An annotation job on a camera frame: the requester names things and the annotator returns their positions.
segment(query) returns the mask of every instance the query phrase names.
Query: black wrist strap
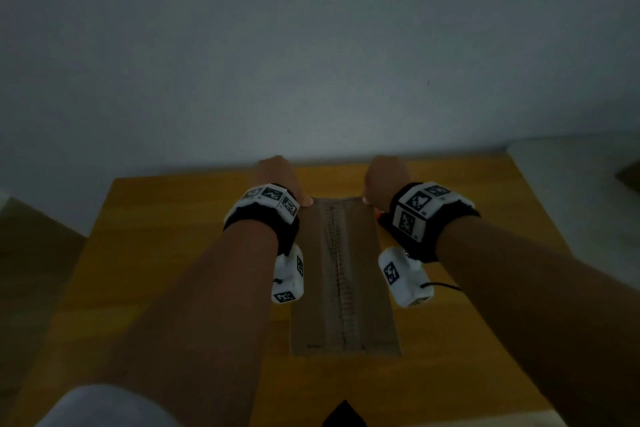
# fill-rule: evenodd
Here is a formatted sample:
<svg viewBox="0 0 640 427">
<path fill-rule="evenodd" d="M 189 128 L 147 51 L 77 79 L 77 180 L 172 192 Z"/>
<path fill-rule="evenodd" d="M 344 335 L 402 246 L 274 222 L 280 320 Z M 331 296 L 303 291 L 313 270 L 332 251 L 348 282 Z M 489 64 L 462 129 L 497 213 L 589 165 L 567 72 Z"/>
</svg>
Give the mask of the black wrist strap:
<svg viewBox="0 0 640 427">
<path fill-rule="evenodd" d="M 278 255 L 288 255 L 291 253 L 291 247 L 296 240 L 298 229 L 300 228 L 300 219 L 297 216 L 293 220 L 293 223 L 289 224 L 282 219 L 274 208 L 268 208 L 267 206 L 262 206 L 257 203 L 249 204 L 248 206 L 238 208 L 227 219 L 223 231 L 237 221 L 242 220 L 256 220 L 267 225 L 278 237 Z"/>
<path fill-rule="evenodd" d="M 453 220 L 462 218 L 463 216 L 480 216 L 480 213 L 473 207 L 462 201 L 456 201 L 454 203 L 444 204 L 433 216 L 426 221 L 426 227 L 424 230 L 424 237 L 422 242 L 418 243 L 414 241 L 412 237 L 402 232 L 393 225 L 393 215 L 396 211 L 396 206 L 400 197 L 402 197 L 412 187 L 419 185 L 419 182 L 413 182 L 404 186 L 393 197 L 390 205 L 390 213 L 383 213 L 378 218 L 380 226 L 386 229 L 389 234 L 394 237 L 402 248 L 409 254 L 412 259 L 420 260 L 422 263 L 428 264 L 430 262 L 437 262 L 436 256 L 436 243 L 442 233 L 442 230 L 451 223 Z"/>
</svg>

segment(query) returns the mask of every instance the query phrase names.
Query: white sleeve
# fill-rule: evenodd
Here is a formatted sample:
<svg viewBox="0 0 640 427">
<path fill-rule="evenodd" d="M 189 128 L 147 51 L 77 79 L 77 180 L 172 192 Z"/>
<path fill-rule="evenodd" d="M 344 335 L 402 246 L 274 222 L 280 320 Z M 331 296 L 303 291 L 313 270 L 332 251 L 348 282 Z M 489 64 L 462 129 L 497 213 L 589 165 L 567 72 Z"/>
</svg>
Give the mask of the white sleeve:
<svg viewBox="0 0 640 427">
<path fill-rule="evenodd" d="M 36 427 L 179 427 L 162 407 L 112 385 L 87 385 L 62 397 Z"/>
</svg>

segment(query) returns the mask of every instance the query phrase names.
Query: black triangle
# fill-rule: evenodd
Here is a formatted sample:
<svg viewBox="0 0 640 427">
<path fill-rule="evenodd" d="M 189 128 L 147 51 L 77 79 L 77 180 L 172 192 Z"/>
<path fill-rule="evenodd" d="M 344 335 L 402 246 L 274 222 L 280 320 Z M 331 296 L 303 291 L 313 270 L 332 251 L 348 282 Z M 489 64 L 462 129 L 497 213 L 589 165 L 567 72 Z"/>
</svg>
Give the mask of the black triangle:
<svg viewBox="0 0 640 427">
<path fill-rule="evenodd" d="M 347 400 L 335 407 L 326 420 L 323 427 L 367 427 L 361 416 L 359 416 Z"/>
</svg>

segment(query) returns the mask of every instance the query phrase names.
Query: gray wall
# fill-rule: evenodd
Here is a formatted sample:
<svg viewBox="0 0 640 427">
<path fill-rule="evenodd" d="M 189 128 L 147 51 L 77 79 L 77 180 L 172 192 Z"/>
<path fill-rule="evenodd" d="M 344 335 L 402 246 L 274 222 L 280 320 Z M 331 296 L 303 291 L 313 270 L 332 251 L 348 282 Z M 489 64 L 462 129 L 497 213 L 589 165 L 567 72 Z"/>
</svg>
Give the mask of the gray wall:
<svg viewBox="0 0 640 427">
<path fill-rule="evenodd" d="M 1 0 L 0 187 L 640 128 L 640 0 Z"/>
</svg>

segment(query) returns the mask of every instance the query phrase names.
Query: wooden table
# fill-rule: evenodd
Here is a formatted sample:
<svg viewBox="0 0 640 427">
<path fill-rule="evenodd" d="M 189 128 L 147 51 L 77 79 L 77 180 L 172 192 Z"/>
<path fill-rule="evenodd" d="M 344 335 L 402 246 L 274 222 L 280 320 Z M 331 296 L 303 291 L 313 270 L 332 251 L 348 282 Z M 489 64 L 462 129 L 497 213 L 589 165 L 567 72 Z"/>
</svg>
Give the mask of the wooden table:
<svg viewBox="0 0 640 427">
<path fill-rule="evenodd" d="M 410 163 L 475 201 L 493 223 L 567 252 L 506 155 Z M 300 167 L 320 197 L 357 196 L 366 165 Z M 30 426 L 102 365 L 114 338 L 220 235 L 245 171 L 116 179 L 10 416 Z M 380 229 L 383 248 L 393 245 Z M 432 280 L 452 282 L 439 264 Z M 438 288 L 394 317 L 403 356 L 289 356 L 289 306 L 272 305 L 252 425 L 319 426 L 342 400 L 370 426 L 409 425 L 549 408 L 466 297 Z"/>
</svg>

